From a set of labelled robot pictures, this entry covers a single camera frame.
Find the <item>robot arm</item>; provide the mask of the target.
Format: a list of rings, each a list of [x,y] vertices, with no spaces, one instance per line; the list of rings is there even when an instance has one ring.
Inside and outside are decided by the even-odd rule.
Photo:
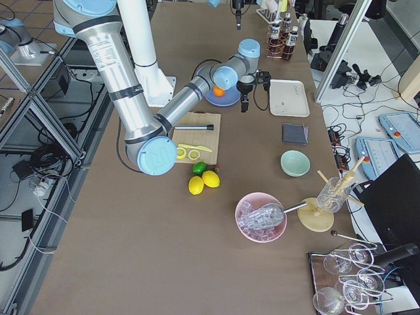
[[[201,68],[179,92],[160,70],[144,1],[55,1],[62,35],[85,42],[125,127],[125,151],[139,171],[162,175],[177,159],[168,132],[213,87],[230,89],[257,71],[260,45],[244,39],[227,62]]]

